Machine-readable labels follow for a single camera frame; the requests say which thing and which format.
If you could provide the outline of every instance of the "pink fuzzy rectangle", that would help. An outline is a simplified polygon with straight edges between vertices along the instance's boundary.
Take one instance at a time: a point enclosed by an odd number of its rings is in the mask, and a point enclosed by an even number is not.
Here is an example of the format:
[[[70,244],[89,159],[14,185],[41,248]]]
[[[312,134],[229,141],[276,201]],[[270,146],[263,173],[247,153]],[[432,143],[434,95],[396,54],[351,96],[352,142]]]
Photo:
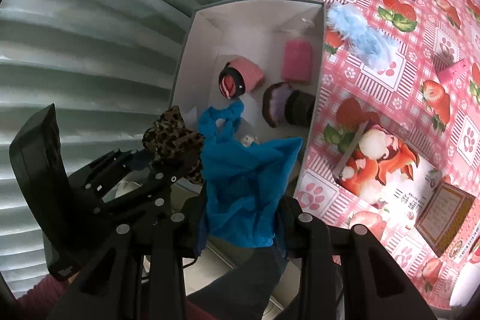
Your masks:
[[[282,79],[308,82],[311,77],[312,49],[307,40],[289,40],[285,43]]]

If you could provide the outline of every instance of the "leopard print fabric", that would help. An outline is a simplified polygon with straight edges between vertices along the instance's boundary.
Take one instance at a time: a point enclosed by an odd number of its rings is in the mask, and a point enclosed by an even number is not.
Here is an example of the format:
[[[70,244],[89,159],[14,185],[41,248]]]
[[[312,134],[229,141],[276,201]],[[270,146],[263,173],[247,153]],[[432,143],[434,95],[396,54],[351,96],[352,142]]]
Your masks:
[[[142,139],[143,146],[155,154],[155,160],[175,158],[190,148],[203,147],[203,136],[186,129],[177,105],[164,112]],[[199,159],[193,169],[184,177],[195,185],[203,184],[202,162]]]

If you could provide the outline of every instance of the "pink knitted item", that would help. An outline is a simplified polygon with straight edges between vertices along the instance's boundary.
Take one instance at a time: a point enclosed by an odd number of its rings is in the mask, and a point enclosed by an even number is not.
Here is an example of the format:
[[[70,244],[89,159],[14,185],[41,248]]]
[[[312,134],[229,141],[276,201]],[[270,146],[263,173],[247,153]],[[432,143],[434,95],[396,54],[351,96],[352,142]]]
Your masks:
[[[258,67],[258,65],[243,56],[236,57],[227,63],[224,71],[228,68],[233,68],[238,71],[243,79],[242,84],[244,85],[239,85],[238,88],[240,90],[244,89],[245,92],[251,92],[260,82],[263,81],[263,78],[265,77],[265,74],[263,73],[262,69]],[[231,75],[224,75],[221,77],[218,86],[220,88],[220,92],[226,98],[230,99],[234,96],[240,96],[242,94],[240,91],[237,93],[237,86],[234,78]]]
[[[308,82],[311,76],[312,49],[307,40],[289,40],[285,43],[282,79],[290,82]]]

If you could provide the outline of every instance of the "box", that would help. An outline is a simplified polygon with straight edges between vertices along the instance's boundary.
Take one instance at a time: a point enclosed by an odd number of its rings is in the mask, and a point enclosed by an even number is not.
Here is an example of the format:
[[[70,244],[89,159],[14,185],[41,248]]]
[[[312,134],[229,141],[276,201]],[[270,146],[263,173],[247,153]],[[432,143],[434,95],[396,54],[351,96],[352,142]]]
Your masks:
[[[387,211],[407,229],[413,228],[442,177],[415,148],[371,121],[358,127],[332,174],[340,186]]]
[[[415,227],[440,259],[460,263],[480,232],[480,200],[442,182]]]
[[[178,65],[171,105],[178,105],[188,127],[210,106],[225,108],[232,100],[218,88],[218,75],[236,55],[256,63],[265,81],[251,93],[242,95],[245,105],[238,133],[250,134],[260,143],[272,139],[301,136],[304,146],[308,128],[282,124],[270,128],[262,117],[265,90],[281,81],[285,42],[307,39],[313,49],[313,71],[308,85],[294,88],[315,95],[318,107],[320,67],[325,33],[325,9],[311,0],[231,0],[197,10],[184,43]]]

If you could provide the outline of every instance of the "curtain fold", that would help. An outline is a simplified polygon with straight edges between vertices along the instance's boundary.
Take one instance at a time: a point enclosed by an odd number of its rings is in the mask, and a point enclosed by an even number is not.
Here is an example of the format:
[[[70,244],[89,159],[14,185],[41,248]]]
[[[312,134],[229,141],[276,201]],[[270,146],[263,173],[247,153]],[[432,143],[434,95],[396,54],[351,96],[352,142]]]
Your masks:
[[[16,297],[47,273],[41,230],[10,166],[17,131],[55,103],[68,173],[115,148],[141,148],[167,109],[193,10],[217,1],[2,1],[0,271]]]

